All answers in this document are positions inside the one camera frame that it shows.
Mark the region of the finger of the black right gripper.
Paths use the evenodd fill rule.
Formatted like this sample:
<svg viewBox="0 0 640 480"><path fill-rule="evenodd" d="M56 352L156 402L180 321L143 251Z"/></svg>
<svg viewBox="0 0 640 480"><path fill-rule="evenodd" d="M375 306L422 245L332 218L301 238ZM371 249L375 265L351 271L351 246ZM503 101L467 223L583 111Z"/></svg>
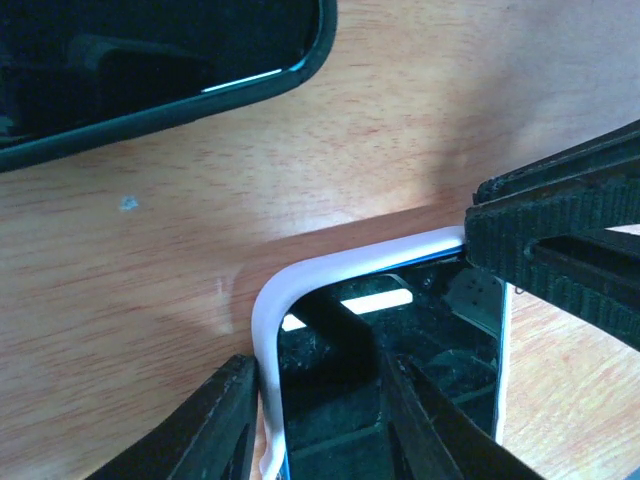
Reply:
<svg viewBox="0 0 640 480"><path fill-rule="evenodd" d="M639 343L639 124L485 181L464 221L474 266Z"/></svg>

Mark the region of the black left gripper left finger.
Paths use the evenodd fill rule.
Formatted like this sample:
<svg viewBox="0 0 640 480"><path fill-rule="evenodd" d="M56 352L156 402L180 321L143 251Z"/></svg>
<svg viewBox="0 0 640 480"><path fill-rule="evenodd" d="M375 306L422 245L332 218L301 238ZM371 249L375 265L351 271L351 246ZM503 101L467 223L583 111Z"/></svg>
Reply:
<svg viewBox="0 0 640 480"><path fill-rule="evenodd" d="M258 367L234 355L151 432L91 479L248 479L257 422Z"/></svg>

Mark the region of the dark smartphone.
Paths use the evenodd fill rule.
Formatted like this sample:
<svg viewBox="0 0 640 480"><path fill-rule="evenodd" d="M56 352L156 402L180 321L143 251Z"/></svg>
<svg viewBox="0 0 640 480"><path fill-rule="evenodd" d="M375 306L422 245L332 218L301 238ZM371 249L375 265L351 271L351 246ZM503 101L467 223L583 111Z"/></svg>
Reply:
<svg viewBox="0 0 640 480"><path fill-rule="evenodd" d="M506 284L461 254L322 287L297 300L278 362L283 479L406 479L377 354L417 366L481 430L503 435Z"/></svg>
<svg viewBox="0 0 640 480"><path fill-rule="evenodd" d="M333 1L5 1L1 168L288 92L334 43Z"/></svg>

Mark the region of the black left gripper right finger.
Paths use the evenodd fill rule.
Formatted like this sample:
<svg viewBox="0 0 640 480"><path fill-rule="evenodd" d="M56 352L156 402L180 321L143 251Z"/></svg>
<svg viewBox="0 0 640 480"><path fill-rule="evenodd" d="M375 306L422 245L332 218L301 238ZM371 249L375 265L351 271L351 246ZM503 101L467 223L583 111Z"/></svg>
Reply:
<svg viewBox="0 0 640 480"><path fill-rule="evenodd" d="M415 479L539 479L478 428L412 362L379 360L388 415Z"/></svg>

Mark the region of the white phone case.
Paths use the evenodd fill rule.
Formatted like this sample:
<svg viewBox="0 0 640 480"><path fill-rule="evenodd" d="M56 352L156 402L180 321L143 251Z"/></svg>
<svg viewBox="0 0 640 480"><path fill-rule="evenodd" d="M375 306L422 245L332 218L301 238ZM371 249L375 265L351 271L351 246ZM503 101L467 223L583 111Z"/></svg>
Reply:
<svg viewBox="0 0 640 480"><path fill-rule="evenodd" d="M461 254L467 261L465 234L460 226L445 227L303 260L276 273L264 285L254 304L251 319L254 353L260 370L260 393L266 433L266 449L260 462L260 473L263 478L283 479L279 473L287 454L287 448L278 362L278 335L283 325L297 326L296 320L287 318L287 313L294 303L306 294L350 278L379 273L452 254ZM506 358L503 366L503 428L509 356L509 290L508 298L509 326L504 333ZM402 457L400 445L397 459L407 466L406 460ZM407 468L409 477L406 479L415 479L408 466Z"/></svg>

